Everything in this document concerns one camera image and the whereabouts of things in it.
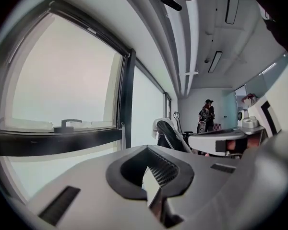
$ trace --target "air vent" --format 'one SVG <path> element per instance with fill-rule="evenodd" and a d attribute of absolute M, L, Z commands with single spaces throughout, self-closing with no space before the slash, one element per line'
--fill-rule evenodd
<path fill-rule="evenodd" d="M 79 188 L 67 186 L 38 216 L 55 226 L 79 192 Z"/>
<path fill-rule="evenodd" d="M 211 166 L 211 169 L 233 174 L 236 168 L 230 165 L 223 165 L 223 164 L 215 163 L 214 165 Z"/>

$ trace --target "ceiling light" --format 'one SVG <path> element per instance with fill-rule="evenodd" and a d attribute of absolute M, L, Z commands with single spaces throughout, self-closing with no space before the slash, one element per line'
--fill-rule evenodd
<path fill-rule="evenodd" d="M 276 63 L 273 63 L 271 66 L 269 66 L 266 70 L 263 71 L 263 74 L 265 74 L 267 71 L 269 71 L 275 65 L 276 65 Z"/>
<path fill-rule="evenodd" d="M 213 73 L 216 69 L 217 64 L 219 63 L 219 60 L 221 59 L 223 52 L 222 51 L 217 51 L 215 54 L 215 57 L 213 58 L 213 61 L 211 63 L 211 66 L 209 68 L 209 73 Z"/>
<path fill-rule="evenodd" d="M 239 0 L 228 0 L 225 22 L 227 24 L 234 24 L 238 10 Z"/>

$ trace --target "window handle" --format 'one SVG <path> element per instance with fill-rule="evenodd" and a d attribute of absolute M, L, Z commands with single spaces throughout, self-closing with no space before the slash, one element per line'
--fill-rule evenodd
<path fill-rule="evenodd" d="M 78 122 L 82 123 L 82 120 L 79 119 L 64 119 L 61 122 L 61 127 L 53 127 L 54 133 L 71 133 L 73 132 L 73 127 L 66 127 L 67 122 Z"/>

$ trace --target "fluorescent light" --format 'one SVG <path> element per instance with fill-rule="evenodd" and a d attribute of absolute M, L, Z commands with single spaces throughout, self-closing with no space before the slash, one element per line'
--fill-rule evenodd
<path fill-rule="evenodd" d="M 263 74 L 265 74 L 267 71 L 269 71 L 275 65 L 276 65 L 276 63 L 273 63 L 271 66 L 269 66 L 266 70 L 263 71 Z"/>
<path fill-rule="evenodd" d="M 234 24 L 238 10 L 239 0 L 228 0 L 225 22 L 227 24 Z"/>
<path fill-rule="evenodd" d="M 209 68 L 209 73 L 213 73 L 216 69 L 217 64 L 219 63 L 219 60 L 221 59 L 223 52 L 222 51 L 217 51 L 215 54 L 215 57 L 213 58 L 213 61 L 211 63 L 211 66 Z"/>

